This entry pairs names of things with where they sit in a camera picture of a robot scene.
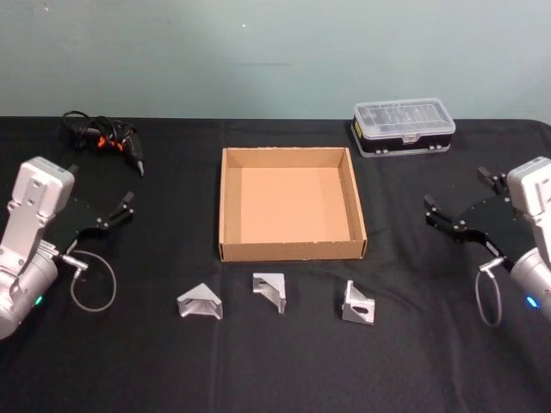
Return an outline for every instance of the cardboard box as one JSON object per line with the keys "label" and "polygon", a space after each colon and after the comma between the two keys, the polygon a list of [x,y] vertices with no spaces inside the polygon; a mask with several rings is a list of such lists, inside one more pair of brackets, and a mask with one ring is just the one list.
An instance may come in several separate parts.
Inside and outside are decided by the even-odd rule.
{"label": "cardboard box", "polygon": [[362,206],[348,148],[226,148],[220,259],[362,258]]}

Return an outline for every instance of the blue led light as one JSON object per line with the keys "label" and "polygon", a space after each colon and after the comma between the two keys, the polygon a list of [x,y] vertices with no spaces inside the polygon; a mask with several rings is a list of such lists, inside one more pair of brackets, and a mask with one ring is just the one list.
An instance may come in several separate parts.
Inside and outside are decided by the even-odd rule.
{"label": "blue led light", "polygon": [[528,304],[530,304],[534,308],[538,308],[540,306],[539,304],[537,304],[537,301],[535,301],[531,297],[526,297],[526,301],[528,301]]}

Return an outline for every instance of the plastic storage box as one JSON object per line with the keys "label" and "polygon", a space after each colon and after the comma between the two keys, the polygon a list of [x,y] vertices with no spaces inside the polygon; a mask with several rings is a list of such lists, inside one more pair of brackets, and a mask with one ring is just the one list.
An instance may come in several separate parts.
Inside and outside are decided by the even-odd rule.
{"label": "plastic storage box", "polygon": [[352,133],[363,157],[445,152],[455,123],[436,98],[359,103]]}

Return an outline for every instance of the clear plastic lid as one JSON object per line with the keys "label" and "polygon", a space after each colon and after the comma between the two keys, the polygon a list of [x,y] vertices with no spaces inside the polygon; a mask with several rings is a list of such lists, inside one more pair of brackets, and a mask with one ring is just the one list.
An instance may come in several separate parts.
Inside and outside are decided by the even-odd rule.
{"label": "clear plastic lid", "polygon": [[367,139],[405,137],[412,141],[455,132],[453,119],[436,98],[359,103],[354,114]]}

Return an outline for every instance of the black fabric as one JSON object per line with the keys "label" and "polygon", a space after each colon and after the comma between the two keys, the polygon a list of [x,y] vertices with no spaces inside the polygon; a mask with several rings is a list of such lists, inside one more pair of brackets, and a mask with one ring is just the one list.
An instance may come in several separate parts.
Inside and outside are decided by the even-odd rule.
{"label": "black fabric", "polygon": [[[550,410],[551,325],[500,272],[504,322],[487,328],[474,276],[489,254],[428,227],[422,201],[432,194],[460,213],[490,196],[476,168],[507,171],[551,155],[549,126],[459,120],[446,154],[363,159],[348,121],[133,123],[145,151],[143,179],[120,156],[62,149],[56,120],[0,120],[0,202],[9,200],[19,163],[43,155],[78,164],[77,196],[110,208],[132,190],[137,211],[116,236],[82,245],[117,273],[110,310],[79,310],[65,273],[0,343],[1,412]],[[221,149],[274,145],[351,148],[368,228],[365,259],[220,262]],[[285,273],[285,315],[251,293],[254,271]],[[375,326],[340,319],[347,279],[376,298]],[[176,297],[199,282],[223,299],[223,321],[178,316]]]}

